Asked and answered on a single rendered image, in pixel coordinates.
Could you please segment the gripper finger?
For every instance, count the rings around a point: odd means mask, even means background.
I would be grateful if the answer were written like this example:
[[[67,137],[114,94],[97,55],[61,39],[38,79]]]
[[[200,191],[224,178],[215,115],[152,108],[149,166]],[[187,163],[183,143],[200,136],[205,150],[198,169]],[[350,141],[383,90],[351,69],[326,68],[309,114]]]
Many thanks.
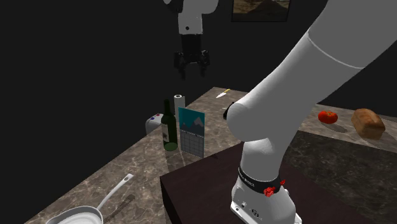
[[[207,70],[207,67],[210,65],[210,58],[209,58],[209,52],[207,50],[202,50],[201,51],[201,56],[200,56],[200,75],[202,77],[205,76],[205,72]]]
[[[181,79],[184,80],[186,78],[186,63],[182,52],[174,53],[174,67],[178,70]]]

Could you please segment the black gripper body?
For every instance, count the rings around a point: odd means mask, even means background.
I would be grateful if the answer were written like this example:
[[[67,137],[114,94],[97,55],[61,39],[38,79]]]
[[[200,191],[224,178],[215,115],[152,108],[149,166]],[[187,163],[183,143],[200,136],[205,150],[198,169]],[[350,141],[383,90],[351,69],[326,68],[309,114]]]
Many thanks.
[[[181,64],[191,62],[202,64],[201,34],[181,35],[181,44],[183,49]]]

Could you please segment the white paper towel roll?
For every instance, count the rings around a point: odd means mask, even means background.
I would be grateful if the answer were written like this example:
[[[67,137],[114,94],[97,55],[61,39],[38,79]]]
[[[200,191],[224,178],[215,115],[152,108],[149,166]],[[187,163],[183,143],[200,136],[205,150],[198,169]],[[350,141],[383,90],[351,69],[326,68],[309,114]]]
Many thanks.
[[[177,119],[179,119],[179,108],[185,108],[185,96],[181,94],[174,96],[174,111]]]

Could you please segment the green wine bottle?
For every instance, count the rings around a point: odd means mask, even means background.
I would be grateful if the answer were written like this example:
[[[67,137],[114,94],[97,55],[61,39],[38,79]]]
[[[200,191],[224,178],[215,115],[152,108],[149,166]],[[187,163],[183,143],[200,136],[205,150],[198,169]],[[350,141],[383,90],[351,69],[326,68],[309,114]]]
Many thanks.
[[[178,134],[176,118],[171,113],[171,105],[168,99],[164,100],[164,113],[161,118],[163,145],[166,151],[174,151],[178,148]]]

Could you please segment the white toaster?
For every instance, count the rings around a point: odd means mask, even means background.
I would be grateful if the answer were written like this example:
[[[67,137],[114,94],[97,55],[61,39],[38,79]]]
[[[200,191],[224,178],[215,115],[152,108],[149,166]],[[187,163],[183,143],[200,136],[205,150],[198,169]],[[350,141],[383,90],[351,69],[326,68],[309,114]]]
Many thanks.
[[[161,126],[161,120],[162,120],[163,114],[162,113],[157,113],[147,119],[145,123],[145,129],[146,129],[146,134],[149,134],[153,130],[155,130],[157,127]]]

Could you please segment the blue mountain picture calendar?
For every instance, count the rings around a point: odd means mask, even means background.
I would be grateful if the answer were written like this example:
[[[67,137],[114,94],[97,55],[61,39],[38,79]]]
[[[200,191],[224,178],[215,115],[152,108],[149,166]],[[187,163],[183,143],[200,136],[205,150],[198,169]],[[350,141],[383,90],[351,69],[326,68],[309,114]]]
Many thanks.
[[[205,114],[178,107],[181,150],[204,158]]]

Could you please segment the dark brown robot stand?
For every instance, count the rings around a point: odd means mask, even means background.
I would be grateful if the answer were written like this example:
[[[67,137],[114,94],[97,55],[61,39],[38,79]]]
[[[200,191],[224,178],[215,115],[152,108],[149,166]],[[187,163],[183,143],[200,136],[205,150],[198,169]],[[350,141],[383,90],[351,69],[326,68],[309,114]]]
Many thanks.
[[[160,177],[164,207],[172,224],[244,224],[230,209],[242,144]],[[303,224],[375,224],[283,162],[296,211]]]

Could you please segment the red tomato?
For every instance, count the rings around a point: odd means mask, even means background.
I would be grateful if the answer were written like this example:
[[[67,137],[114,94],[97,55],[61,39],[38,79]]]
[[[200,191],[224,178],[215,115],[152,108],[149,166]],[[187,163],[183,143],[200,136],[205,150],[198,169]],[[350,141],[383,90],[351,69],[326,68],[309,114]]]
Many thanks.
[[[332,111],[320,111],[318,120],[322,123],[333,124],[338,120],[338,115]]]

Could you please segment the brown bread loaf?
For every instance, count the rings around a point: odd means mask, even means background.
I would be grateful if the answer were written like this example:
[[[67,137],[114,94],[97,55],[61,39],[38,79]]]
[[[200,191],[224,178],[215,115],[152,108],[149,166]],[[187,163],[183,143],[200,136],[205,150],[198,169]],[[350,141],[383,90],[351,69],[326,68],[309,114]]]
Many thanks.
[[[355,110],[351,122],[358,135],[367,139],[379,140],[386,130],[379,115],[366,108]]]

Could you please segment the white frying pan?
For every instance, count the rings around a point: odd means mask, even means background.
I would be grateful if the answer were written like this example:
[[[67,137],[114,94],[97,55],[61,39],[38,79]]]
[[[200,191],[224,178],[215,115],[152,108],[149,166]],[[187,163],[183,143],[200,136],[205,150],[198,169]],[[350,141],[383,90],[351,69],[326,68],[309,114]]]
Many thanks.
[[[133,174],[127,174],[101,201],[97,207],[78,206],[60,213],[50,218],[45,224],[104,224],[104,218],[101,213],[103,205],[117,192],[126,182],[134,177]]]

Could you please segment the framed wall picture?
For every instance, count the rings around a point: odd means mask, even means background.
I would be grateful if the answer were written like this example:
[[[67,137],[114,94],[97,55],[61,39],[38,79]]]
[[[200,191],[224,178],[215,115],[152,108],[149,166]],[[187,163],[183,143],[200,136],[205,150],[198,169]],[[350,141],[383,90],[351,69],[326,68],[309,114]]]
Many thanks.
[[[285,22],[291,0],[233,0],[233,22]]]

